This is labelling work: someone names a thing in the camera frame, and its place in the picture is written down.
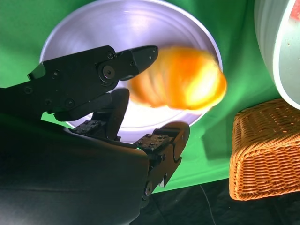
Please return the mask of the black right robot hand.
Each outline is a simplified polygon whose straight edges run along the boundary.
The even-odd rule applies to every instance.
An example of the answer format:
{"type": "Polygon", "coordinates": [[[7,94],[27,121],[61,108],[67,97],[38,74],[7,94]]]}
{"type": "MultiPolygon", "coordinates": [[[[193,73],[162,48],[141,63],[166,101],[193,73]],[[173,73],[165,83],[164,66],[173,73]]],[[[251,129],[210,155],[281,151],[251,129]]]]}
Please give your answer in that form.
{"type": "Polygon", "coordinates": [[[154,45],[106,45],[51,60],[27,82],[0,90],[0,222],[3,225],[128,225],[181,163],[190,134],[171,122],[133,144],[119,128],[134,78],[154,45]]]}

